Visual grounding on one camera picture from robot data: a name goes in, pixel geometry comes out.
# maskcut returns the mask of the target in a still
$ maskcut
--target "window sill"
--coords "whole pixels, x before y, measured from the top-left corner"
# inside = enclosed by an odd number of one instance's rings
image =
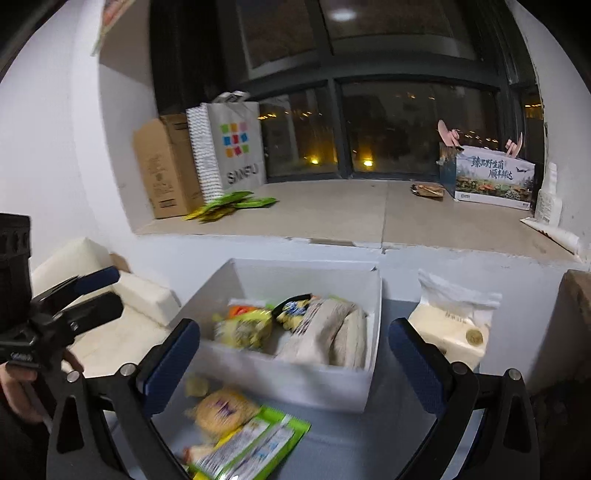
[[[399,244],[501,252],[541,261],[573,261],[552,240],[519,222],[528,212],[417,197],[410,181],[320,180],[273,183],[257,190],[279,202],[239,210],[213,223],[154,220],[145,234],[256,235],[315,243],[389,248]]]

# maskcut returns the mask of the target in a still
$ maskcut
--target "plastic bag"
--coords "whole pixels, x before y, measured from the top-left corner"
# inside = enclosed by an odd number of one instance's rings
[[[354,303],[344,300],[313,299],[277,358],[295,364],[328,365],[335,336],[354,309]]]
[[[367,320],[356,308],[349,313],[330,349],[330,364],[345,368],[363,368],[365,364]]]
[[[484,293],[418,272],[421,301],[408,321],[427,342],[452,362],[476,368],[486,353],[492,316],[501,304],[500,293]]]

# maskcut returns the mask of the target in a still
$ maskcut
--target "shopping bag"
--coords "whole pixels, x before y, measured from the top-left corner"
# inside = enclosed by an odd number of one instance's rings
[[[265,183],[259,105],[202,103],[187,110],[193,157],[206,202]]]

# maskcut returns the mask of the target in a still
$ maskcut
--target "hand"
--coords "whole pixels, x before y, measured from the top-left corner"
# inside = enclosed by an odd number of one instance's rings
[[[84,371],[76,356],[69,350],[64,350],[64,360],[79,372]],[[27,423],[41,423],[43,417],[37,412],[22,387],[23,383],[32,383],[37,379],[37,372],[28,368],[14,367],[8,364],[0,365],[0,387],[4,391],[8,405],[14,413]]]

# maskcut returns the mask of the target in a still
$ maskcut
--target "green snack packet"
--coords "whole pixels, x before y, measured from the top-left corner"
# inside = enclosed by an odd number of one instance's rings
[[[236,208],[261,208],[267,207],[269,205],[273,205],[277,202],[276,198],[273,197],[264,197],[262,199],[244,199],[240,202],[234,203],[234,207]]]
[[[192,220],[194,218],[201,218],[205,213],[209,212],[212,209],[223,207],[224,205],[228,205],[229,203],[239,202],[243,198],[252,195],[252,192],[230,192],[227,193],[220,198],[209,202],[202,207],[199,207],[193,213],[189,213],[187,216],[183,217],[184,220]]]
[[[264,480],[308,430],[306,421],[263,406],[242,430],[192,467],[210,480]]]
[[[235,211],[236,209],[232,205],[211,208],[199,216],[199,221],[201,221],[201,223],[215,222],[226,215],[231,215]]]

